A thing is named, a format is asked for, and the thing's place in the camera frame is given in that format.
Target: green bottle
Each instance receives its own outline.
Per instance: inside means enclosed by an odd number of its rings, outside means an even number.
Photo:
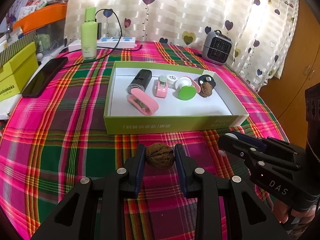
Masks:
[[[96,8],[85,9],[84,23],[81,25],[81,50],[83,59],[97,56],[98,23],[95,22]]]

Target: gray portable heater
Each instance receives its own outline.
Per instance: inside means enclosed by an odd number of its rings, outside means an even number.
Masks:
[[[231,39],[221,31],[209,32],[203,45],[202,58],[211,63],[223,65],[227,61],[231,47]]]

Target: walnut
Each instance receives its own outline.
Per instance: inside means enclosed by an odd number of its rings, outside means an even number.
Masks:
[[[204,82],[203,84],[200,85],[201,91],[199,95],[202,97],[206,98],[212,95],[212,85],[208,82]]]
[[[170,169],[174,164],[173,150],[164,143],[154,143],[146,149],[146,162],[158,170]]]

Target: human hand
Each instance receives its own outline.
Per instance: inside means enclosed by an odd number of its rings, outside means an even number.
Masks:
[[[276,217],[276,219],[279,221],[279,223],[285,223],[288,220],[288,205],[283,203],[280,200],[277,200],[273,206],[272,213]],[[316,205],[313,205],[309,210],[301,213],[295,210],[292,210],[291,215],[294,217],[300,217],[302,218],[300,221],[300,224],[308,224],[310,223],[316,213]]]

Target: blue gripper pad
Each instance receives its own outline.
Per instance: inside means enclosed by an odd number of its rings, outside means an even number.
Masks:
[[[235,131],[231,131],[229,133],[234,134],[238,140],[249,143],[253,146],[255,146],[256,148],[258,148],[259,152],[264,153],[267,149],[267,145],[263,143],[263,141],[261,139],[255,138],[255,137],[251,137],[249,135],[243,134],[243,133],[239,133],[239,132],[235,132]]]
[[[193,171],[198,167],[195,159],[186,156],[182,144],[174,147],[175,163],[177,167],[180,189],[186,198],[197,197],[201,190],[201,183],[193,179]]]
[[[120,190],[125,198],[137,198],[142,186],[142,178],[145,165],[146,146],[139,144],[134,157],[128,158],[124,168],[129,172],[129,177],[122,181]]]

